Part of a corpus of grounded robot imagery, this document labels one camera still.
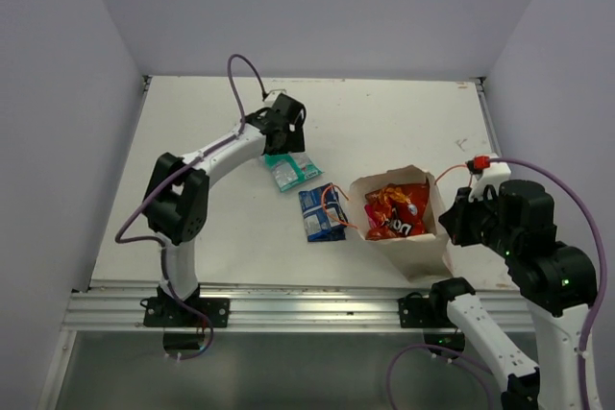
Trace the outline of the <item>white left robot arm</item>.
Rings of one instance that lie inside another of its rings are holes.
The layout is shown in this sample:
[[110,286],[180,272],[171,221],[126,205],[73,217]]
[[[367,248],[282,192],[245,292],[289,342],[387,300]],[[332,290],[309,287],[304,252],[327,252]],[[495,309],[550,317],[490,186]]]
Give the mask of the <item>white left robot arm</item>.
[[154,166],[141,214],[161,246],[160,290],[165,313],[178,326],[193,324],[200,303],[193,240],[208,218],[209,192],[243,163],[264,155],[301,153],[306,107],[281,93],[273,105],[245,116],[227,135],[191,153],[161,155]]

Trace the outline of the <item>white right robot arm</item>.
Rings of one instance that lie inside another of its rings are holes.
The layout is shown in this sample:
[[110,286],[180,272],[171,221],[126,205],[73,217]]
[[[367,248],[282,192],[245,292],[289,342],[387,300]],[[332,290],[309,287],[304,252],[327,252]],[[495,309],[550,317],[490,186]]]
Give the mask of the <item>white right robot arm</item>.
[[553,197],[534,181],[487,185],[477,199],[462,187],[438,221],[453,244],[483,245],[501,256],[527,302],[536,360],[486,313],[465,278],[437,282],[429,294],[431,320],[465,334],[495,376],[503,408],[601,408],[584,329],[598,304],[596,271],[582,250],[557,241]]

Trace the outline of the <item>pink chip bag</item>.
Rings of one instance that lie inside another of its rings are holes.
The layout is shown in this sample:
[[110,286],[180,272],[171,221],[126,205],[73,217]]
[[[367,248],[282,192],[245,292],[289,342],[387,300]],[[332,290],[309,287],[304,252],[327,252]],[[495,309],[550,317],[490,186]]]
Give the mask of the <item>pink chip bag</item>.
[[365,234],[366,240],[381,240],[384,235],[383,224],[382,221],[378,218],[377,214],[374,211],[374,208],[366,204],[364,206],[364,211],[368,219],[368,224],[370,229]]

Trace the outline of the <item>beige paper bag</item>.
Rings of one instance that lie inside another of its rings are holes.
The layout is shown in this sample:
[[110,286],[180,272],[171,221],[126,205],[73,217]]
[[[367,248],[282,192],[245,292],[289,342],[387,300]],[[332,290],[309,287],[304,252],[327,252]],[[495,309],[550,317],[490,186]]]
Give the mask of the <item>beige paper bag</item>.
[[[424,223],[428,232],[408,238],[384,239],[370,241],[365,239],[370,229],[364,211],[364,196],[390,183],[427,183],[430,187],[429,203],[424,214]],[[449,237],[437,219],[444,212],[443,199],[436,177],[417,166],[388,170],[384,173],[366,176],[353,181],[342,192],[345,200],[344,210],[346,225],[354,230],[359,239],[370,250],[386,258],[406,279],[449,277],[451,262],[447,256]]]

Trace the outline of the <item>red Doritos bag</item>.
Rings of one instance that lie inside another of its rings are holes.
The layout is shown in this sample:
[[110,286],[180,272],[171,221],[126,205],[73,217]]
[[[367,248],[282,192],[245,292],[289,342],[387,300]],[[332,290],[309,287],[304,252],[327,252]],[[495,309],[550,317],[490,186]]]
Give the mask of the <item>red Doritos bag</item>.
[[382,221],[381,240],[408,238],[428,232],[424,214],[429,203],[430,187],[425,183],[390,183],[367,193],[366,204],[374,208]]

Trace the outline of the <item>teal snack bag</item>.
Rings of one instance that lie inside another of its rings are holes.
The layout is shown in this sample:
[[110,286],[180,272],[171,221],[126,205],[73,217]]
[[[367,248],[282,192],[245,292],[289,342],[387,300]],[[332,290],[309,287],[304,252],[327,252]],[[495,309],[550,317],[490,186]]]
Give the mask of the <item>teal snack bag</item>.
[[271,173],[281,192],[286,192],[322,174],[305,152],[264,155],[262,163]]

